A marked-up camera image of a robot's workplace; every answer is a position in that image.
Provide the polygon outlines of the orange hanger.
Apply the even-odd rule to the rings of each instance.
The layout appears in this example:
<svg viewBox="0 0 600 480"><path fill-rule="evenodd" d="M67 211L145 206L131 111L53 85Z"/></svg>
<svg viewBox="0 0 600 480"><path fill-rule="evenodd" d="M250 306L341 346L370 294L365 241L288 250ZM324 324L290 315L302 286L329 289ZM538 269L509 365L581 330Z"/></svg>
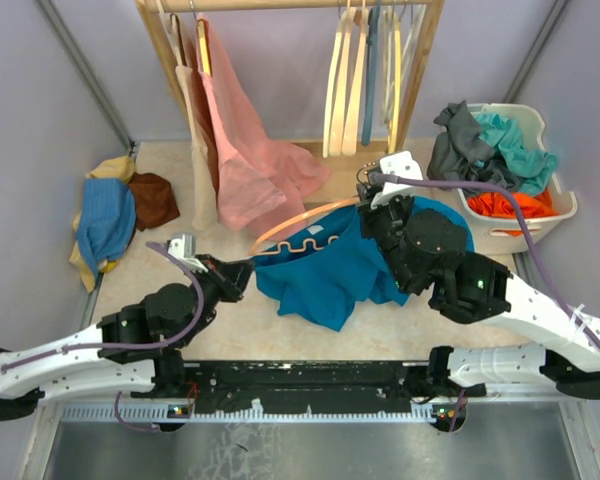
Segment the orange hanger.
<svg viewBox="0 0 600 480"><path fill-rule="evenodd" d="M269 229L262 235L260 235L252 244L249 249L250 256L270 256L271 254L275 255L280 252L281 245L288 244L288 239L298 233L303 228L306 228L310 225L310 220L315 217L322 217L332 211L339 210L345 207L350 207L355 205L358 202L356 197L349 197L342 200L338 200L335 202L327 203L324 205L320 205L318 207L312 208L305 212L302 212L298 215L295 215L287 220L282 221L278 225ZM267 242L273 242L274 240L280 245L279 247L274 248L274 252L265 252L263 250L263 246Z"/></svg>

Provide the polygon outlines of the blue t-shirt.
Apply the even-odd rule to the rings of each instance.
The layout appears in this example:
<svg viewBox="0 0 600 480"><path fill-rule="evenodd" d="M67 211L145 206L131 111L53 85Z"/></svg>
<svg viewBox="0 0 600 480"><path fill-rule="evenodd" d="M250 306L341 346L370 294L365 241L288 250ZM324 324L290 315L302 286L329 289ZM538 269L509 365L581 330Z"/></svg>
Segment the blue t-shirt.
<svg viewBox="0 0 600 480"><path fill-rule="evenodd" d="M270 256L255 256L256 286L278 302L280 316L340 331L357 303L404 306L400 292L376 243L361 235L353 206L336 209L288 238Z"/></svg>

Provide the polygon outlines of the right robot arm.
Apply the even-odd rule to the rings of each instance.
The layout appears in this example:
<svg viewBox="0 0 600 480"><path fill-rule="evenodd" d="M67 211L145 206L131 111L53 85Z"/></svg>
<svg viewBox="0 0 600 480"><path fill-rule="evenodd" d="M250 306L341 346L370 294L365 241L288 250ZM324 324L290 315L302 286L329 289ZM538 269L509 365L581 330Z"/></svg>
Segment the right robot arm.
<svg viewBox="0 0 600 480"><path fill-rule="evenodd" d="M600 400L600 318L566 313L505 265L467 247L469 231L413 196L358 204L361 233L373 240L393 283L407 295L428 290L428 305L460 325L496 326L527 338L514 347L435 347L428 387L441 396L489 384L552 385Z"/></svg>

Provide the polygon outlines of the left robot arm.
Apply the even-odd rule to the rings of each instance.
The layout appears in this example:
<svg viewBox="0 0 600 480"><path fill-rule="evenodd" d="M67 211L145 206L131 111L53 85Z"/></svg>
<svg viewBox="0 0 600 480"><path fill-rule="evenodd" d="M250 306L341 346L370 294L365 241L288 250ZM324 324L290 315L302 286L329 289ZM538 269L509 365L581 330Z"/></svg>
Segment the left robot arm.
<svg viewBox="0 0 600 480"><path fill-rule="evenodd" d="M174 397L188 384L182 348L242 300L254 264L198 255L187 285L171 283L100 322L38 347L0 348L0 421L27 417L44 403L129 392Z"/></svg>

